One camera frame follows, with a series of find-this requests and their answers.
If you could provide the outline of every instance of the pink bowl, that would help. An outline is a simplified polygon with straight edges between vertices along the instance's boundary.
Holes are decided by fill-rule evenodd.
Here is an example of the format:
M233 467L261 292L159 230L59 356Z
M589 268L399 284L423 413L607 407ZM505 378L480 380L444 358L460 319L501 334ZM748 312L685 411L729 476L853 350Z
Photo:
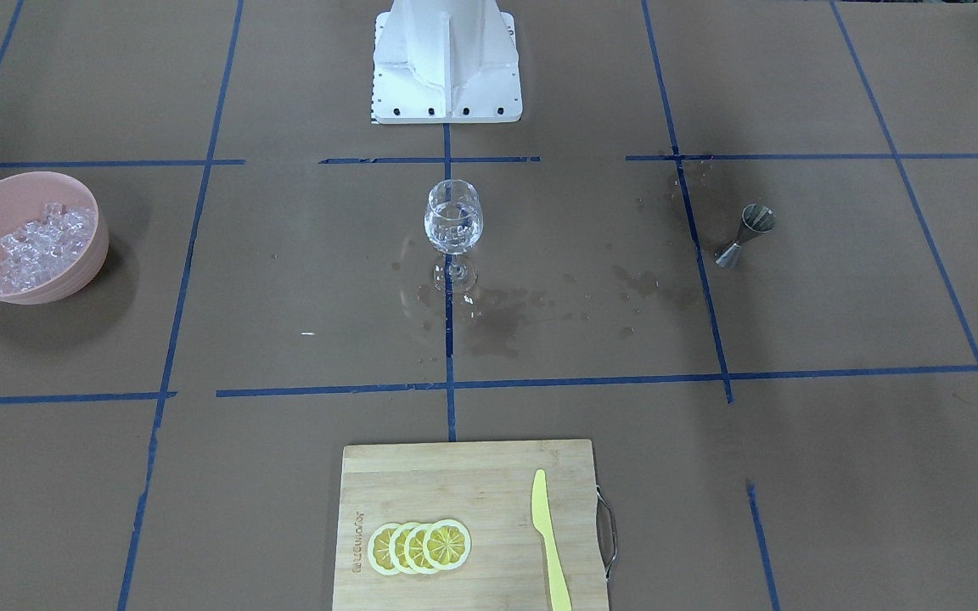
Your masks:
M0 301L24 305L57 301L77 293L92 281L93 276L104 265L104 258L108 255L108 223L97 207L96 198L81 182L55 171L28 171L17 174L16 177L1 179L0 237L28 221L39 219L43 214L43 205L54 201L66 208L86 206L93 209L97 213L97 232L93 235L93 240L73 266L67 267L62 274L24 293L0 293ZM0 261L4 258L5 252L0 246Z

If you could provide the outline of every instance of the knife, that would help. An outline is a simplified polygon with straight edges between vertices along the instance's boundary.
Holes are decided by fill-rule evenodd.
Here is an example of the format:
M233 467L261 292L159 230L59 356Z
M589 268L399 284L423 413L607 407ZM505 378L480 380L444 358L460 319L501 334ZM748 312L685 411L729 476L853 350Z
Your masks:
M564 581L564 571L560 568L560 557L556 553L554 522L550 519L550 499L546 491L546 472L535 472L535 484L531 488L531 522L542 535L546 544L546 572L550 579L550 604L554 611L571 611L568 598L568 585Z

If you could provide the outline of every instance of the sliced lemon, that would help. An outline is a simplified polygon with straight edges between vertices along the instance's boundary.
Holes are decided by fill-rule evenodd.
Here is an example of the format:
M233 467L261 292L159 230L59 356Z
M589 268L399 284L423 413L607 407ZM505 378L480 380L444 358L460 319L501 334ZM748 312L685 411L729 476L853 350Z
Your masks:
M422 547L432 568L453 571L470 555L470 531L457 519L442 519L430 526Z
M379 529L376 529L372 537L368 538L368 564L372 565L380 575L396 575L399 569L391 561L391 553L388 546L391 544L391 537L395 534L395 529L399 527L397 522L388 522Z
M407 553L407 564L415 573L431 575L439 573L440 570L428 563L424 557L424 538L428 536L428 531L432 530L432 524L422 524L414 530L410 530L405 541L405 552Z
M418 526L420 526L420 522L406 522L397 526L395 533L391 534L391 541L387 542L387 554L391 564L407 575L418 573L411 569L407 562L407 537L410 536L410 530L414 530Z

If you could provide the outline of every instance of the metal jigger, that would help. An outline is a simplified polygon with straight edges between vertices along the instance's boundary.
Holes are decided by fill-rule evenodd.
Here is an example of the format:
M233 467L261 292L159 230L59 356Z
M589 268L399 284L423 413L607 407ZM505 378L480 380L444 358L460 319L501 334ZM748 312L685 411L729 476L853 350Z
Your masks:
M715 264L720 267L734 267L742 254L742 244L757 236L771 232L776 226L776 214L767 205L750 204L742 210L742 224L738 227L738 237L715 254Z

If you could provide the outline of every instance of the wooden cutting board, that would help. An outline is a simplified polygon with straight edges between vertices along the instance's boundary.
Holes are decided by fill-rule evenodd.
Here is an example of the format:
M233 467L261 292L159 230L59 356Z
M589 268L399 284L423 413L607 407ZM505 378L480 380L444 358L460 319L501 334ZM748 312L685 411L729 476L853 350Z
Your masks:
M546 469L573 608L608 611L590 440L346 446L334 611L550 611L546 554L531 524L537 468ZM378 526L445 518L470 531L470 554L458 569L384 576L368 564L368 538Z

